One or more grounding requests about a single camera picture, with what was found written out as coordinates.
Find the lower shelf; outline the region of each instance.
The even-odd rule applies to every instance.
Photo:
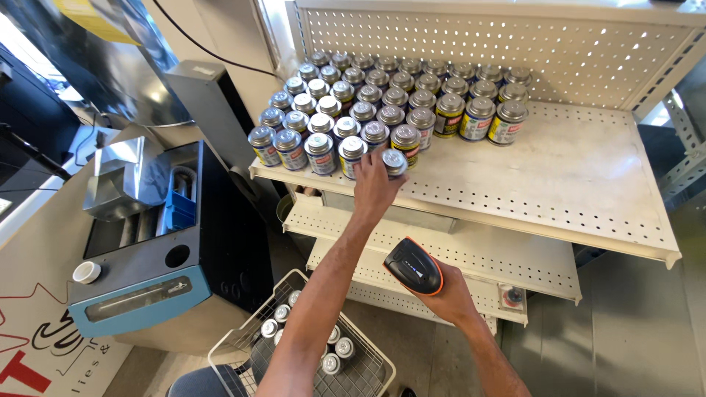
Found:
[[[334,243],[330,240],[317,239],[316,244],[314,244],[313,250],[311,251],[311,255],[309,256],[309,260],[306,263],[306,267],[309,270],[316,269],[333,244]],[[374,288],[377,293],[377,295],[375,295],[377,298],[382,296],[381,294],[383,293],[388,294],[386,296],[394,296],[399,298],[389,302],[385,301],[387,302],[386,304],[388,304],[388,306],[385,306],[386,309],[421,316],[425,319],[432,319],[431,317],[434,316],[434,314],[383,268],[382,263],[384,259],[385,254],[371,251],[369,249],[363,250],[363,254],[360,257],[360,260],[358,260],[355,272],[353,273],[353,281],[355,281],[359,287],[360,285],[365,285],[366,287]],[[468,285],[468,290],[471,292],[471,296],[473,296],[476,309],[479,313],[514,321],[520,324],[527,324],[526,305],[525,310],[522,312],[503,308],[497,283],[466,278],[466,284]],[[438,318],[433,320],[445,322]]]
[[[335,241],[350,217],[349,211],[297,202],[284,229]],[[382,220],[366,249],[387,255],[407,236],[469,278],[514,285],[576,303],[581,300],[569,242],[462,220],[450,234]]]
[[[452,325],[432,313],[419,299],[413,295],[404,295],[399,292],[384,290],[372,285],[358,283],[353,281],[351,288],[348,290],[346,298],[358,301],[372,306],[382,307],[383,309],[392,310],[394,312],[409,314],[410,316],[419,317],[420,319],[432,320],[437,323]],[[490,328],[493,335],[498,331],[498,319],[492,316],[481,314]]]

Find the blue panel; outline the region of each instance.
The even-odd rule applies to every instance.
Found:
[[[160,300],[149,306],[139,307],[96,322],[91,322],[86,314],[86,308],[94,304],[99,304],[113,298],[119,298],[131,292],[148,288],[151,285],[169,282],[175,278],[184,276],[191,281],[191,291],[181,295]],[[186,313],[189,309],[203,302],[210,296],[211,291],[206,282],[206,277],[203,275],[201,266],[197,265],[72,304],[68,307],[68,311],[76,322],[76,326],[81,332],[81,335],[87,338],[94,338],[150,328],[151,326]]]

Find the white pvc cap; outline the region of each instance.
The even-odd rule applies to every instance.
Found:
[[[83,262],[73,271],[73,280],[81,284],[91,284],[100,275],[100,265],[91,261]]]

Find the left hand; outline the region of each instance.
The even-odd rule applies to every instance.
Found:
[[[373,226],[380,222],[385,211],[395,200],[397,191],[409,179],[406,174],[396,179],[389,179],[382,156],[385,149],[377,148],[372,153],[366,153],[362,161],[353,166],[357,180],[353,189],[355,195],[353,217]]]

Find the metal can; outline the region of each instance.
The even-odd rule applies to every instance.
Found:
[[[407,101],[409,100],[409,94],[405,90],[399,87],[390,88],[385,95],[383,95],[383,105],[396,106],[402,109],[403,112],[407,111]]]
[[[380,69],[373,69],[365,77],[365,83],[374,85],[385,92],[390,87],[390,76]]]
[[[318,68],[313,64],[301,64],[299,65],[297,76],[301,77],[302,80],[309,82],[318,76],[318,72]]]
[[[441,95],[456,94],[461,99],[468,97],[468,83],[461,77],[450,77],[441,84]]]
[[[370,102],[376,110],[382,105],[383,91],[377,85],[363,85],[356,96],[358,97],[358,100]]]
[[[392,130],[405,122],[405,112],[397,106],[383,106],[378,112],[378,121],[383,122]]]
[[[375,69],[375,59],[373,59],[370,54],[356,55],[353,57],[352,64],[366,73]]]
[[[403,59],[397,69],[399,71],[406,71],[407,73],[409,73],[410,76],[412,76],[416,80],[418,77],[421,76],[422,73],[421,59]]]
[[[341,117],[333,127],[333,142],[335,147],[349,136],[359,136],[362,126],[353,117]]]
[[[309,81],[309,86],[306,88],[306,93],[311,95],[313,99],[320,100],[321,98],[328,95],[328,91],[330,89],[331,86],[328,85],[328,83],[321,80],[320,78],[315,78],[312,81]]]
[[[371,152],[380,146],[387,148],[390,139],[390,128],[383,122],[369,122],[363,126],[360,137],[368,144]]]
[[[316,100],[307,93],[302,93],[294,97],[294,102],[292,103],[293,110],[299,110],[305,114],[311,116],[316,112]]]
[[[390,146],[405,154],[407,169],[411,170],[417,165],[419,159],[419,142],[421,134],[415,126],[403,124],[390,134]]]
[[[459,62],[449,67],[448,74],[452,77],[461,77],[466,80],[468,85],[471,85],[474,82],[473,78],[476,76],[476,67],[470,62]]]
[[[527,86],[520,83],[509,83],[500,87],[498,92],[498,102],[507,102],[509,100],[519,100],[522,103],[527,103],[530,100],[530,93],[527,92]]]
[[[317,67],[322,67],[325,65],[328,65],[328,62],[331,60],[331,58],[328,56],[328,53],[323,51],[322,49],[315,51],[312,55],[311,58],[309,59],[309,62],[311,62],[313,65]]]
[[[318,78],[328,84],[333,84],[341,79],[341,71],[331,65],[326,65],[321,68]]]
[[[309,116],[300,112],[299,110],[292,110],[285,116],[285,122],[282,123],[285,129],[293,129],[301,134],[301,139],[306,140],[309,136],[309,131],[306,130],[306,126],[309,125]]]
[[[289,171],[302,170],[309,163],[301,147],[301,135],[293,129],[285,129],[277,134],[275,148],[282,164]]]
[[[498,111],[488,130],[488,140],[498,146],[509,146],[515,142],[522,123],[527,120],[530,111],[524,103],[509,100],[498,105]]]
[[[407,114],[407,124],[419,130],[421,140],[419,149],[426,150],[431,146],[431,135],[434,133],[436,115],[428,107],[418,107]]]
[[[495,104],[486,97],[477,97],[468,102],[463,114],[458,134],[470,142],[482,140],[488,134],[488,128],[495,116]]]
[[[386,57],[380,57],[375,62],[376,69],[380,69],[390,76],[390,79],[397,73],[397,67],[400,64],[394,56],[388,55]]]
[[[424,73],[433,74],[443,82],[448,77],[448,64],[440,59],[430,59],[426,62]]]
[[[287,322],[290,310],[291,309],[288,304],[281,304],[280,306],[277,306],[277,309],[275,309],[275,321],[278,323]]]
[[[274,319],[266,319],[260,326],[260,334],[263,338],[272,338],[279,330],[280,325]]]
[[[338,328],[338,325],[334,325],[327,343],[329,345],[335,345],[339,339],[341,339],[341,328]]]
[[[341,115],[347,116],[355,98],[355,89],[347,81],[336,81],[331,86],[330,94],[341,102]]]
[[[335,353],[328,353],[321,359],[324,374],[335,376],[341,372],[341,359]]]
[[[311,120],[309,120],[309,124],[306,126],[306,129],[312,134],[321,132],[322,134],[329,135],[333,138],[332,131],[334,125],[336,125],[336,121],[333,117],[324,113],[316,113],[311,116]]]
[[[409,108],[428,107],[433,109],[436,105],[436,95],[430,90],[417,90],[409,96]]]
[[[277,346],[277,345],[280,344],[280,339],[282,339],[282,333],[284,333],[284,332],[285,332],[284,329],[280,329],[280,330],[277,331],[277,333],[275,334],[275,346]]]
[[[287,80],[284,86],[285,91],[296,96],[306,92],[306,81],[301,77],[292,77]]]
[[[503,69],[498,65],[483,65],[476,72],[475,81],[491,81],[497,88],[503,85]]]
[[[398,71],[390,78],[390,87],[399,87],[406,93],[410,93],[414,89],[414,77],[406,71]]]
[[[492,81],[480,80],[471,85],[471,88],[468,90],[468,95],[471,98],[486,97],[495,102],[495,99],[498,97],[498,87],[496,87]]]
[[[280,156],[275,149],[275,129],[268,126],[253,128],[248,134],[248,142],[253,146],[255,154],[266,167],[276,167],[282,164]]]
[[[337,52],[334,55],[331,56],[331,66],[335,66],[338,68],[340,71],[344,71],[351,67],[351,59],[348,57],[348,54],[343,52]]]
[[[529,68],[512,68],[504,73],[505,84],[520,83],[529,87],[532,83],[532,74]]]
[[[294,102],[294,97],[287,91],[277,91],[269,101],[271,107],[276,107],[283,112],[292,108],[292,102]]]
[[[289,307],[294,307],[294,304],[297,303],[297,299],[299,299],[299,294],[301,294],[301,290],[295,290],[289,294],[289,297],[287,298],[287,304],[289,304]]]
[[[357,92],[360,87],[365,85],[365,72],[358,68],[348,68],[343,72],[341,80],[347,81]]]
[[[349,136],[338,146],[338,157],[341,161],[341,170],[346,178],[354,181],[355,171],[353,166],[361,162],[363,155],[368,152],[368,144],[357,136]]]
[[[417,82],[414,83],[414,87],[417,91],[429,90],[432,94],[436,95],[441,88],[441,79],[437,75],[425,73],[417,79]]]
[[[307,157],[309,157],[309,164],[314,174],[326,176],[331,175],[336,170],[333,139],[330,136],[321,132],[311,134],[304,142],[304,150]]]
[[[276,107],[268,107],[267,109],[263,110],[263,112],[260,113],[260,117],[258,118],[258,121],[260,122],[261,126],[272,127],[275,129],[275,131],[284,129],[284,127],[282,127],[282,122],[284,120],[285,113]]]
[[[341,109],[343,109],[341,101],[331,95],[322,97],[318,100],[318,105],[316,105],[317,112],[331,116],[333,121],[336,121],[339,117],[341,117]]]
[[[451,138],[461,126],[461,115],[466,102],[456,94],[446,94],[436,101],[436,125],[434,135]]]
[[[345,336],[336,342],[336,355],[342,359],[347,359],[355,355],[355,345],[350,338]]]
[[[407,158],[397,149],[383,150],[383,163],[390,179],[398,178],[407,171]]]
[[[355,105],[351,106],[349,114],[353,119],[360,123],[361,126],[365,126],[372,120],[375,119],[375,107],[370,102],[364,100],[358,101]]]

